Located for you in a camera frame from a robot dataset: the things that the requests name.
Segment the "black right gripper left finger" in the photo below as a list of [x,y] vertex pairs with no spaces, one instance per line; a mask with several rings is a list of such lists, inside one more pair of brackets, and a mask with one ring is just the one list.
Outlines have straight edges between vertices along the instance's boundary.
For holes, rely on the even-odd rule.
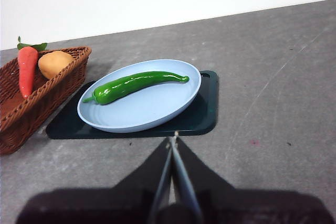
[[169,155],[169,139],[113,187],[61,188],[32,197],[17,223],[146,223]]

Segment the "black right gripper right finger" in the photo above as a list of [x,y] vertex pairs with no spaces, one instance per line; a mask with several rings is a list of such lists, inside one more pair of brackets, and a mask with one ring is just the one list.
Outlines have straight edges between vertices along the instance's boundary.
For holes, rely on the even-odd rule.
[[238,189],[206,166],[180,139],[175,144],[205,223],[334,223],[323,202],[296,191]]

